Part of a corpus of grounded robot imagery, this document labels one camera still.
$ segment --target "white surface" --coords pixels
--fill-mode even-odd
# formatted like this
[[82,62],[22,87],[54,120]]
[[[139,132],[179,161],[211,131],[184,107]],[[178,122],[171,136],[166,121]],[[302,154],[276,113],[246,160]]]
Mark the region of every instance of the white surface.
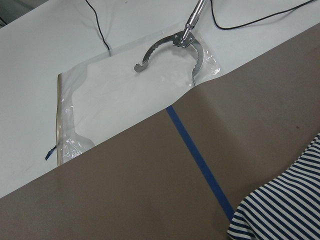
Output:
[[[112,48],[186,20],[195,0],[92,0]],[[302,0],[215,1],[218,22],[251,21]],[[320,1],[234,31],[207,28],[224,73],[243,65],[320,22]],[[210,18],[209,8],[202,18]],[[50,0],[0,29],[0,197],[56,166],[57,75],[101,54],[103,46],[93,12],[85,1]]]

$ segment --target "striped shirt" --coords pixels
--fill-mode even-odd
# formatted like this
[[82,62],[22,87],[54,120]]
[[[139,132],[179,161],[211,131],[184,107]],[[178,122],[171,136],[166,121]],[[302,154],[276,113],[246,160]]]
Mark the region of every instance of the striped shirt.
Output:
[[233,240],[320,240],[320,133],[284,173],[240,203],[227,233]]

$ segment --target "navy and white stripes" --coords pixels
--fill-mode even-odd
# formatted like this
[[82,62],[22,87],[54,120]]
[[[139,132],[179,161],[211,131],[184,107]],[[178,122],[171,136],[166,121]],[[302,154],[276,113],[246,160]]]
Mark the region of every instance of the navy and white stripes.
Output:
[[234,240],[320,240],[320,134],[241,202],[227,233]]

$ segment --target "metal gripper claw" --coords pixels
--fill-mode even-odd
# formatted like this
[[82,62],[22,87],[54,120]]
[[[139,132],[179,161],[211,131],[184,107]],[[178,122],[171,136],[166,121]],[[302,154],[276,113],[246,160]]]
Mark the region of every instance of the metal gripper claw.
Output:
[[191,33],[191,30],[196,26],[196,24],[199,20],[200,14],[202,13],[207,1],[208,0],[198,0],[197,5],[195,6],[193,12],[191,13],[188,21],[185,24],[184,30],[177,32],[171,36],[164,37],[164,38],[160,39],[159,41],[157,41],[155,44],[153,44],[149,48],[149,50],[146,52],[146,54],[144,55],[143,60],[142,60],[142,65],[137,63],[134,66],[134,70],[137,73],[140,73],[143,70],[145,70],[149,65],[148,61],[149,61],[151,54],[161,44],[168,43],[168,42],[172,41],[174,46],[181,47],[184,49],[186,47],[188,47],[189,45],[191,45],[197,51],[197,56],[198,56],[197,61],[196,61],[196,65],[195,65],[194,69],[192,70],[192,80],[193,80],[193,83],[196,84],[194,78],[199,73],[199,71],[204,63],[205,54],[204,54],[203,47],[198,42],[198,40],[195,38],[195,36]]

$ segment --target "brown cardboard sheet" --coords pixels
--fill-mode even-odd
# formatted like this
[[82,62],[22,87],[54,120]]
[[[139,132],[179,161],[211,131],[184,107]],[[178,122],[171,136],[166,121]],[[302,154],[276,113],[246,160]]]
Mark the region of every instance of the brown cardboard sheet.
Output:
[[[173,105],[233,208],[320,132],[319,39],[320,24]],[[226,240],[228,225],[166,110],[0,199],[2,240]]]

